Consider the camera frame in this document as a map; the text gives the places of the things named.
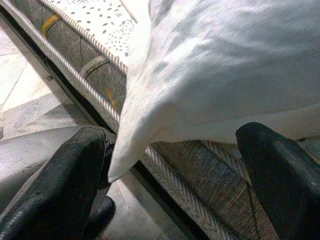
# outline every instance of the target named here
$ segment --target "white pillow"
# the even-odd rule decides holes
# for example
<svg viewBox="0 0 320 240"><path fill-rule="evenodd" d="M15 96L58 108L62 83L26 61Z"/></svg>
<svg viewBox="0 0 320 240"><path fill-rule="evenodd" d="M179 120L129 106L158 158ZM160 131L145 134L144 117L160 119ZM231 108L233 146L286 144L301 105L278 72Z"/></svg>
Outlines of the white pillow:
<svg viewBox="0 0 320 240"><path fill-rule="evenodd" d="M151 0L109 180L156 141L235 144L252 121L292 139L318 135L319 13L319 0Z"/></svg>

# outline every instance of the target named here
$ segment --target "tiled floor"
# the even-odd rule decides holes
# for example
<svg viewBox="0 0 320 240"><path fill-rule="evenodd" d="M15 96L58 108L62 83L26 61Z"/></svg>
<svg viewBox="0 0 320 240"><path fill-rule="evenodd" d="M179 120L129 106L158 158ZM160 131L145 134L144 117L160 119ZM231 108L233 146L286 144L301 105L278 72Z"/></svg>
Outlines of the tiled floor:
<svg viewBox="0 0 320 240"><path fill-rule="evenodd" d="M3 138L87 124L89 121L56 80L0 18L0 128L3 128ZM115 201L116 211L98 239L187 239L132 173L128 172L113 183L108 196Z"/></svg>

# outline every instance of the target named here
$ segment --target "floor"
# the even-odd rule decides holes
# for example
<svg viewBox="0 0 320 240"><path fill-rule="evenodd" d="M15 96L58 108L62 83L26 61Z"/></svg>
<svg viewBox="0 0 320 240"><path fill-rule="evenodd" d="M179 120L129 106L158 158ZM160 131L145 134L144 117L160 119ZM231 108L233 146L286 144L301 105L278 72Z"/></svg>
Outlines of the floor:
<svg viewBox="0 0 320 240"><path fill-rule="evenodd" d="M0 17L0 139L90 121ZM112 184L115 216L99 240L185 240L131 172Z"/></svg>

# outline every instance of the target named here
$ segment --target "floor tile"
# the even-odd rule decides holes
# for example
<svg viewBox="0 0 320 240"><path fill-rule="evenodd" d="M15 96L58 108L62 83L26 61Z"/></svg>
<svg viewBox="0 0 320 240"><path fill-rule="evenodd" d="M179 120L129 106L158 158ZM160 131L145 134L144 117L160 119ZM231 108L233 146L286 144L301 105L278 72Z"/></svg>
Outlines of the floor tile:
<svg viewBox="0 0 320 240"><path fill-rule="evenodd" d="M28 48L4 21L0 21L0 56L28 52Z"/></svg>
<svg viewBox="0 0 320 240"><path fill-rule="evenodd" d="M20 53L0 56L0 105L5 103L27 64Z"/></svg>
<svg viewBox="0 0 320 240"><path fill-rule="evenodd" d="M185 235L128 172L112 184L110 196L116 205L111 223L102 233L104 240L185 240Z"/></svg>
<svg viewBox="0 0 320 240"><path fill-rule="evenodd" d="M60 88L59 84L51 78L32 53L25 53L25 56L28 63L3 105L2 111L15 108Z"/></svg>

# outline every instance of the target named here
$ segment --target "patterned mattress fabric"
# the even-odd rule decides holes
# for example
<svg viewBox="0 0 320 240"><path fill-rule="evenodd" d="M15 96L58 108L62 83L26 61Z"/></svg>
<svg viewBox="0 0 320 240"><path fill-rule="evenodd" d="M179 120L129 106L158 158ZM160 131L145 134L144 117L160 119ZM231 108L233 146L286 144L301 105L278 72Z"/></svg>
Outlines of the patterned mattress fabric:
<svg viewBox="0 0 320 240"><path fill-rule="evenodd" d="M0 4L117 132L137 21L128 6L120 0L0 0ZM141 161L210 239L279 239L236 146L157 142Z"/></svg>

